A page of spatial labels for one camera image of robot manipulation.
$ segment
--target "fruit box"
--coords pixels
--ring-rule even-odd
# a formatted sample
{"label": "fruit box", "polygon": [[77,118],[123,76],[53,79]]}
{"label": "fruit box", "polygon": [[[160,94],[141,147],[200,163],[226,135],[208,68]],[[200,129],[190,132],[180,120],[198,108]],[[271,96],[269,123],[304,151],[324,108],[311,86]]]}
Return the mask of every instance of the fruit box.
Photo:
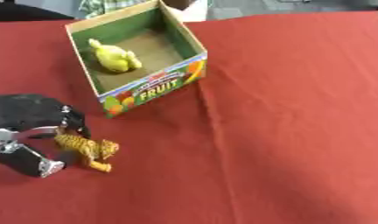
{"label": "fruit box", "polygon": [[[108,117],[204,77],[207,50],[160,0],[68,24],[66,30]],[[143,68],[114,74],[102,67],[89,39],[133,51]]]}

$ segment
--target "table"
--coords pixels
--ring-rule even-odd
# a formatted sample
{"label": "table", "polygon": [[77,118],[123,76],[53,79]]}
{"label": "table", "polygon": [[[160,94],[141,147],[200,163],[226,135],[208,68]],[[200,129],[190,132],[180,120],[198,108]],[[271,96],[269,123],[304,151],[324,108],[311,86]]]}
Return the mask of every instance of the table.
{"label": "table", "polygon": [[122,150],[108,175],[0,165],[0,224],[378,224],[377,12],[189,24],[208,77],[110,120],[65,23],[0,24],[0,94],[73,104]]}

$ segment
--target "box label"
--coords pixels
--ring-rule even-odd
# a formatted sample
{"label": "box label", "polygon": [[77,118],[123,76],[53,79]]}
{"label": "box label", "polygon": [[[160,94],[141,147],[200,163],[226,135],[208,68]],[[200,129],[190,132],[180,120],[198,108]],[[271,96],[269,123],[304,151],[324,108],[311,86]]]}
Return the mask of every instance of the box label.
{"label": "box label", "polygon": [[197,60],[190,59],[179,66],[166,68],[161,73],[155,73],[135,83],[130,83],[126,87],[102,95],[100,100],[108,117],[117,116],[135,106],[204,77],[207,56],[201,56],[196,57]]}

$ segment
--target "floor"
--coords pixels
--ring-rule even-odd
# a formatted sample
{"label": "floor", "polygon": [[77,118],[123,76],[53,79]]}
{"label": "floor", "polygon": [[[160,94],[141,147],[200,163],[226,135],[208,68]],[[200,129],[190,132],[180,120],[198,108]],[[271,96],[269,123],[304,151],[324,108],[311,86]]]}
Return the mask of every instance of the floor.
{"label": "floor", "polygon": [[365,11],[373,10],[377,4],[378,0],[311,0],[310,3],[299,0],[213,0],[208,17],[223,19],[271,13]]}
{"label": "floor", "polygon": [[[209,19],[238,18],[254,14],[316,12],[316,11],[361,11],[372,10],[378,0],[311,0],[310,3],[281,3],[299,0],[208,0]],[[17,0],[40,8],[82,18],[78,11],[81,0]]]}

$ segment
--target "toy tiger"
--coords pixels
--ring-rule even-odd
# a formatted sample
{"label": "toy tiger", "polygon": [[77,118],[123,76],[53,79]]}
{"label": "toy tiger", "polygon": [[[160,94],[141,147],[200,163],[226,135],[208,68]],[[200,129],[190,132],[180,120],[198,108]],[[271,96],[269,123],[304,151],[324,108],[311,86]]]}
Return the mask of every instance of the toy tiger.
{"label": "toy tiger", "polygon": [[95,160],[106,160],[119,150],[118,143],[107,140],[102,140],[101,143],[97,143],[81,136],[67,134],[58,134],[54,140],[64,150],[78,151],[84,157],[83,161],[86,165],[101,172],[110,172],[111,164],[105,164]]}

